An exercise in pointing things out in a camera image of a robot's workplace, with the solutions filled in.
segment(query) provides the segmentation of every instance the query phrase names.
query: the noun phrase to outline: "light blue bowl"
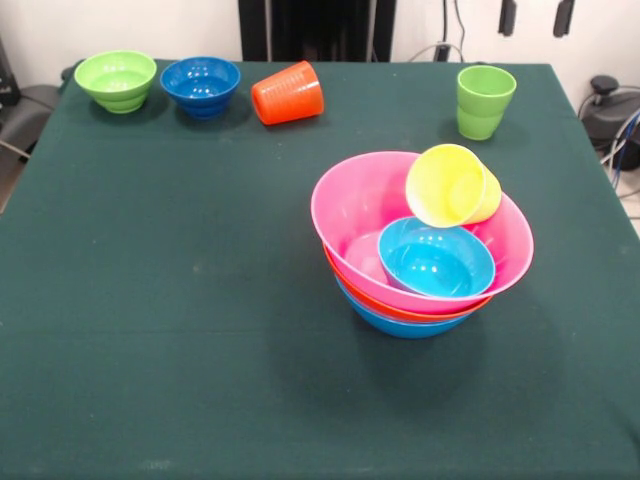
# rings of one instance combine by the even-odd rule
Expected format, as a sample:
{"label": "light blue bowl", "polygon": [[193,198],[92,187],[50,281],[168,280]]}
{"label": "light blue bowl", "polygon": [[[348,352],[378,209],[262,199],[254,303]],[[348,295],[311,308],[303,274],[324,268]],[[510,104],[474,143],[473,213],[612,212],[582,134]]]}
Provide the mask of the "light blue bowl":
{"label": "light blue bowl", "polygon": [[390,283],[423,295],[478,295],[496,275],[489,249],[471,232],[430,227],[416,217],[387,225],[378,252]]}
{"label": "light blue bowl", "polygon": [[229,106],[240,78],[238,67],[227,60],[193,57],[165,68],[160,83],[188,115],[208,120]]}
{"label": "light blue bowl", "polygon": [[358,300],[356,300],[342,282],[336,277],[336,282],[338,282],[338,286],[344,296],[347,297],[349,303],[356,311],[358,315],[362,317],[362,319],[371,325],[373,328],[380,330],[381,332],[386,333],[387,335],[391,335],[392,337],[398,338],[427,338],[433,337],[434,335],[439,335],[448,330],[451,330],[456,325],[460,325],[464,320],[471,315],[468,313],[467,315],[463,315],[461,317],[453,318],[451,320],[446,320],[444,322],[436,322],[436,323],[403,323],[398,322],[397,320],[393,320],[390,317],[380,315],[379,313],[370,310],[369,308],[362,305]]}

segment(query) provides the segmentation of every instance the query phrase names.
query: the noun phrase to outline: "white wall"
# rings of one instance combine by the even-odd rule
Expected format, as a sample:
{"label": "white wall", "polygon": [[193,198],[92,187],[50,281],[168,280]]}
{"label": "white wall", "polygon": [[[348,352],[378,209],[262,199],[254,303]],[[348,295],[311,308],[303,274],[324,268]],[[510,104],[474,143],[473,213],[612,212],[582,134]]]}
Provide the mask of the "white wall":
{"label": "white wall", "polygon": [[[64,67],[117,48],[160,58],[209,54],[240,60],[237,2],[0,0],[0,35],[22,86],[58,83]],[[515,33],[503,37],[497,33],[500,0],[459,0],[467,61],[551,63],[574,106],[598,73],[640,85],[635,53],[640,0],[578,0],[571,32],[561,39],[552,35],[558,2],[517,0]],[[449,40],[457,42],[449,3]],[[398,0],[392,60],[406,61],[441,34],[441,0]],[[433,51],[421,59],[432,56]]]}
{"label": "white wall", "polygon": [[0,36],[23,87],[105,50],[242,59],[237,0],[0,0]]}
{"label": "white wall", "polygon": [[[449,37],[458,44],[460,30],[449,1]],[[590,92],[596,74],[615,76],[621,84],[640,85],[640,58],[635,46],[640,0],[577,0],[570,33],[553,36],[559,0],[517,0],[515,30],[498,34],[500,0],[459,0],[467,35],[466,61],[551,63],[574,107]],[[440,40],[441,0],[398,0],[392,61],[406,61]],[[433,50],[419,60],[433,58]]]}

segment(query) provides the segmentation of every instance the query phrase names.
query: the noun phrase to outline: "green bowl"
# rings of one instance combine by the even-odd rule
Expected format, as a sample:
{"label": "green bowl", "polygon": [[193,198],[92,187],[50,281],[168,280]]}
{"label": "green bowl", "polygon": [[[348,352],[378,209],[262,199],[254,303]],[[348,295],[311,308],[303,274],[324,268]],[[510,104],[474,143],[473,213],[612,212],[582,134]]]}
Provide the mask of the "green bowl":
{"label": "green bowl", "polygon": [[76,68],[78,85],[111,113],[139,109],[151,88],[156,62],[144,53],[119,50],[87,58]]}

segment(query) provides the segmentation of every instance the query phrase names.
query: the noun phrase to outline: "yellow cup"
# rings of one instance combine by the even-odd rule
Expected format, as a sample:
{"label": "yellow cup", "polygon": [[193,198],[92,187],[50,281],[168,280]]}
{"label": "yellow cup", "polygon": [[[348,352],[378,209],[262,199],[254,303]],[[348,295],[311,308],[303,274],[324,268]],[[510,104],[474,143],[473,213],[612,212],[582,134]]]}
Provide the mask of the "yellow cup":
{"label": "yellow cup", "polygon": [[471,150],[443,144],[424,152],[411,166],[406,196],[416,217],[448,228],[489,218],[500,205],[502,189]]}

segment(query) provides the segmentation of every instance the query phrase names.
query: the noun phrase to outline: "blue cable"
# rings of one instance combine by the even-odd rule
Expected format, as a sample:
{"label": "blue cable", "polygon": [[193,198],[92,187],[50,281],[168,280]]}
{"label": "blue cable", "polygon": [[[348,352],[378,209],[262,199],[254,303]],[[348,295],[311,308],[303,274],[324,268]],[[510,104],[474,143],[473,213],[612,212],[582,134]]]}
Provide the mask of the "blue cable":
{"label": "blue cable", "polygon": [[622,146],[622,150],[620,150],[620,155],[618,155],[618,164],[616,165],[616,171],[613,174],[613,178],[611,179],[614,190],[618,188],[618,183],[620,183],[622,159],[624,158],[624,152],[627,149],[627,142],[629,141],[629,138],[631,138],[631,134],[633,133],[633,129],[636,126],[638,117],[640,117],[640,114],[633,117],[633,120],[629,122],[629,125],[627,125],[627,128],[624,132],[624,145]]}

